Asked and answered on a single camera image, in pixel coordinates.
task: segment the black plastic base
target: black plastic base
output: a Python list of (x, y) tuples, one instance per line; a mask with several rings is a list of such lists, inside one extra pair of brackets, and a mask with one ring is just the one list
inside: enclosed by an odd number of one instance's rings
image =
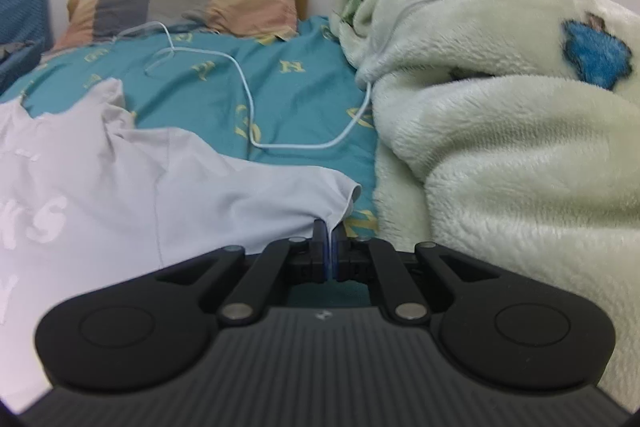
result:
[(334, 237), (373, 307), (282, 307), (324, 280), (326, 230), (215, 252), (66, 301), (35, 344), (54, 384), (28, 427), (620, 427), (595, 384), (601, 309), (433, 243)]

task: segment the ribbed surface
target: ribbed surface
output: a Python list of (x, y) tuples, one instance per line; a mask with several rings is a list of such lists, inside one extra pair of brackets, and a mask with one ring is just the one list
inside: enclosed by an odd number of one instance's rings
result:
[(317, 313), (272, 310), (225, 330), (165, 386), (112, 397), (56, 389), (22, 418), (31, 427), (618, 427), (626, 418), (593, 388), (556, 397), (484, 388), (453, 370), (428, 333), (377, 309)]

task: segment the white cable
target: white cable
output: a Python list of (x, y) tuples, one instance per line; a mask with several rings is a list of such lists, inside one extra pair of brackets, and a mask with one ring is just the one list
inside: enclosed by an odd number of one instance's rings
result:
[(158, 60), (153, 62), (151, 65), (149, 65), (147, 68), (145, 68), (145, 73), (148, 73), (150, 70), (156, 68), (161, 63), (174, 57), (175, 52), (190, 52), (190, 53), (198, 53), (198, 54), (204, 54), (204, 55), (215, 55), (217, 57), (225, 57), (225, 58), (228, 58), (228, 60), (231, 60), (233, 65), (236, 67), (236, 70), (238, 70), (238, 74), (240, 75), (240, 80), (242, 80), (242, 87), (244, 87), (244, 93), (246, 94), (247, 102), (249, 105), (249, 126), (248, 126), (249, 142), (251, 143), (251, 145), (253, 145), (254, 147), (257, 147), (258, 149), (265, 149), (265, 150), (267, 149), (298, 149), (298, 150), (329, 149), (335, 145), (338, 145), (338, 143), (340, 143), (342, 140), (344, 140), (347, 137), (347, 135), (351, 132), (353, 127), (358, 123), (358, 120), (362, 118), (362, 115), (367, 110), (367, 106), (369, 105), (369, 102), (371, 100), (371, 84), (367, 84), (367, 90), (365, 92), (364, 100), (359, 110), (357, 111), (357, 113), (354, 115), (351, 121), (347, 124), (347, 126), (342, 130), (342, 132), (338, 134), (338, 136), (336, 136), (333, 140), (330, 140), (328, 142), (318, 143), (318, 144), (258, 143), (254, 137), (254, 121), (255, 121), (254, 97), (252, 97), (251, 90), (249, 90), (249, 84), (247, 83), (246, 77), (244, 76), (244, 71), (242, 71), (240, 64), (238, 64), (238, 61), (235, 60), (235, 58), (233, 58), (231, 55), (227, 55), (226, 53), (223, 53), (223, 52), (216, 52), (213, 50), (200, 50), (197, 48), (176, 47), (174, 46), (174, 42), (171, 38), (171, 33), (169, 33), (169, 30), (167, 29), (167, 27), (161, 22), (155, 22), (155, 21), (141, 24), (140, 26), (135, 26), (133, 28), (129, 28), (128, 30), (121, 31), (113, 39), (113, 41), (115, 42), (117, 41), (117, 39), (119, 39), (120, 37), (123, 37), (124, 35), (132, 34), (140, 30), (150, 28), (152, 26), (161, 26), (166, 34), (167, 40), (169, 41), (169, 46), (156, 52), (154, 54), (154, 57), (158, 57), (159, 55), (164, 55), (164, 54), (168, 54), (168, 55), (165, 57), (159, 58)]

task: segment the white t-shirt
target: white t-shirt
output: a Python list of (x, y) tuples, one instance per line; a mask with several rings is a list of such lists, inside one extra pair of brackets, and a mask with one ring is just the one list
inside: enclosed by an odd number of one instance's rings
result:
[(0, 397), (20, 412), (50, 389), (33, 334), (55, 304), (225, 245), (308, 237), (315, 219), (331, 230), (358, 193), (337, 171), (135, 129), (115, 79), (61, 114), (0, 104)]

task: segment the metal screw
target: metal screw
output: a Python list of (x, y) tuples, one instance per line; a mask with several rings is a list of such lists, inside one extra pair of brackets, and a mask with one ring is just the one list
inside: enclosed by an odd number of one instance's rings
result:
[(425, 317), (427, 308), (417, 302), (405, 302), (396, 308), (396, 315), (401, 319), (416, 321)]
[(244, 304), (244, 302), (234, 302), (222, 308), (223, 316), (230, 321), (241, 321), (251, 317), (253, 313), (254, 309), (249, 304)]

